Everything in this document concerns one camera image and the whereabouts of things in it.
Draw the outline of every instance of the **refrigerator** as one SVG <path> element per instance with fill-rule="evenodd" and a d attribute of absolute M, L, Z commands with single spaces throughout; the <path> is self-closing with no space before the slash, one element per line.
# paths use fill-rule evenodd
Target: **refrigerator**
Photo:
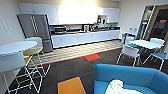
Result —
<path fill-rule="evenodd" d="M 43 52 L 53 51 L 46 15 L 19 14 L 18 19 L 25 38 L 40 37 L 42 38 Z"/>

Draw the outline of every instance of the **door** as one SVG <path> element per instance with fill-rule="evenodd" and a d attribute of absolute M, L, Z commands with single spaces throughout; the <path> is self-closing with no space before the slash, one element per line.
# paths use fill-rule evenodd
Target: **door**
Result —
<path fill-rule="evenodd" d="M 38 32 L 38 36 L 43 40 L 50 39 L 50 33 L 48 28 L 48 22 L 45 15 L 34 15 L 35 26 Z"/>
<path fill-rule="evenodd" d="M 156 6 L 156 10 L 149 24 L 148 32 L 145 39 L 149 40 L 152 37 L 168 40 L 168 5 Z"/>
<path fill-rule="evenodd" d="M 34 22 L 32 15 L 19 14 L 18 18 L 26 38 L 36 37 L 38 35 L 33 24 Z"/>

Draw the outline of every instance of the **carpet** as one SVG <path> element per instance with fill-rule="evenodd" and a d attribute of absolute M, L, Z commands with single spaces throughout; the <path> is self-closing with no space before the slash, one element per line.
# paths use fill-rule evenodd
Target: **carpet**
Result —
<path fill-rule="evenodd" d="M 92 61 L 92 60 L 95 60 L 95 59 L 99 59 L 100 57 L 97 54 L 90 54 L 90 55 L 85 55 L 85 58 L 88 61 Z"/>
<path fill-rule="evenodd" d="M 79 77 L 58 83 L 58 94 L 86 94 Z"/>

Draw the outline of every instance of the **sofa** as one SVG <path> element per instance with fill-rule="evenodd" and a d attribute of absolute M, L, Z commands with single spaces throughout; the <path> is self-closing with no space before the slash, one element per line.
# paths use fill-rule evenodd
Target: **sofa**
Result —
<path fill-rule="evenodd" d="M 97 64 L 94 94 L 105 94 L 110 81 L 124 82 L 124 89 L 143 94 L 168 94 L 168 75 L 152 68 Z"/>

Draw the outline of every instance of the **white table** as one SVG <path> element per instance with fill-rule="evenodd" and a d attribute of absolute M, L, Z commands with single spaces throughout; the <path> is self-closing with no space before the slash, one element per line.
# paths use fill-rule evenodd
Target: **white table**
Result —
<path fill-rule="evenodd" d="M 149 42 L 149 41 L 146 41 L 146 40 L 134 40 L 134 41 L 129 41 L 129 42 L 132 43 L 132 44 L 136 44 L 138 46 L 147 48 L 147 49 L 160 48 L 160 47 L 164 46 L 164 45 L 157 44 L 157 43 L 154 43 L 154 42 Z"/>
<path fill-rule="evenodd" d="M 36 41 L 21 41 L 0 46 L 0 55 L 12 54 L 25 51 L 37 45 Z"/>

